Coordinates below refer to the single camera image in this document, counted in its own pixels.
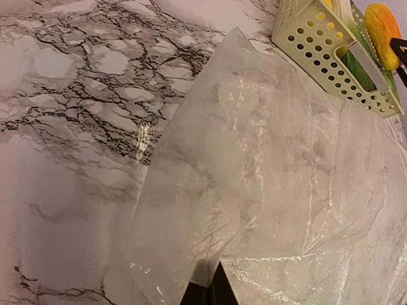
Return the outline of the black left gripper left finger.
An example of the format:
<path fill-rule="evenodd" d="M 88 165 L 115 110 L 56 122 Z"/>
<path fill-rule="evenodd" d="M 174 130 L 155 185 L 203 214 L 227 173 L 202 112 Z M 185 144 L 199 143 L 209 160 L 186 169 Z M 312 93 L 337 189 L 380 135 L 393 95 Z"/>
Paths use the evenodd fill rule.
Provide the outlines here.
<path fill-rule="evenodd" d="M 199 260 L 193 270 L 180 305 L 209 305 L 210 301 L 210 264 L 208 260 Z"/>

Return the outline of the green fake leafy vegetable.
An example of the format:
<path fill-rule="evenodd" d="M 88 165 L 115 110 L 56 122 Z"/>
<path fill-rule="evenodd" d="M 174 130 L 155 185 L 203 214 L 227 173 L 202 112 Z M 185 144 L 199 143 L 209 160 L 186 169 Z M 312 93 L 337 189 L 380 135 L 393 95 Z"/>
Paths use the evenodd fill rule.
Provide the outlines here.
<path fill-rule="evenodd" d="M 350 1 L 332 1 L 333 11 L 334 13 L 340 18 L 340 20 L 347 26 L 347 28 L 353 33 L 353 35 L 362 43 L 364 44 L 364 38 L 357 28 L 355 23 L 353 14 L 352 14 L 352 7 Z M 354 75 L 356 80 L 358 80 L 359 84 L 363 87 L 363 89 L 367 92 L 372 92 L 376 90 L 376 86 L 368 75 L 366 70 L 360 64 L 358 59 L 355 58 L 354 54 L 349 51 L 345 50 L 340 55 L 341 61 L 347 66 L 349 71 Z M 386 82 L 390 86 L 390 89 L 394 89 L 394 81 L 389 76 L 389 71 L 386 70 Z"/>

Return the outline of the yellow fake lemon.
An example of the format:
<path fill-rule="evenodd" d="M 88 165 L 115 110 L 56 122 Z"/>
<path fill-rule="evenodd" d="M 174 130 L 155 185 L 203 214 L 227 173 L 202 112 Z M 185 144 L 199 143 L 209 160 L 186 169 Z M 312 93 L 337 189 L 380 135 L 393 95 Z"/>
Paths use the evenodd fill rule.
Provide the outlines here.
<path fill-rule="evenodd" d="M 326 6 L 328 6 L 329 8 L 333 8 L 332 2 L 331 0 L 324 0 L 324 3 Z"/>

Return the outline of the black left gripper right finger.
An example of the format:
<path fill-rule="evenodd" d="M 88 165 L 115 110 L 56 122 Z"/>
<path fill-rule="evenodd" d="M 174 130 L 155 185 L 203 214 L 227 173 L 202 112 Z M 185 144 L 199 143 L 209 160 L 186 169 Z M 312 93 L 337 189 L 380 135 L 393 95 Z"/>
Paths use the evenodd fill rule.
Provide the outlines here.
<path fill-rule="evenodd" d="M 221 263 L 218 264 L 209 287 L 209 304 L 238 305 L 237 298 Z"/>

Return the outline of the clear zip top bag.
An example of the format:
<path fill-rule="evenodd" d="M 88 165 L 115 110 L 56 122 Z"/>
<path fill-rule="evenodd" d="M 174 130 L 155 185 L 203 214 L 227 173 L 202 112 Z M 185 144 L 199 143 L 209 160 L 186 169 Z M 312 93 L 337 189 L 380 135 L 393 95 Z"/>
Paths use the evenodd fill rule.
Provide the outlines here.
<path fill-rule="evenodd" d="M 126 218 L 133 304 L 224 267 L 240 304 L 405 304 L 406 149 L 235 28 L 155 147 Z"/>

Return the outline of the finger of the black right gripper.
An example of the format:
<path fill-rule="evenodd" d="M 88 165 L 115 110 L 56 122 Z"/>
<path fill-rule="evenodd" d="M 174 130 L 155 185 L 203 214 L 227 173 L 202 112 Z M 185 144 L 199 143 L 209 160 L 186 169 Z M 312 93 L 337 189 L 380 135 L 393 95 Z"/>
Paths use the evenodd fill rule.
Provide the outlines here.
<path fill-rule="evenodd" d="M 398 59 L 403 64 L 407 63 L 407 54 L 406 54 L 406 47 L 407 47 L 407 40 L 399 39 L 399 38 L 392 38 L 390 41 L 390 47 L 392 51 L 397 55 Z"/>
<path fill-rule="evenodd" d="M 396 69 L 397 75 L 399 76 L 400 80 L 403 83 L 407 83 L 407 73 L 405 72 L 405 70 L 403 69 L 403 67 L 400 65 L 397 69 Z"/>

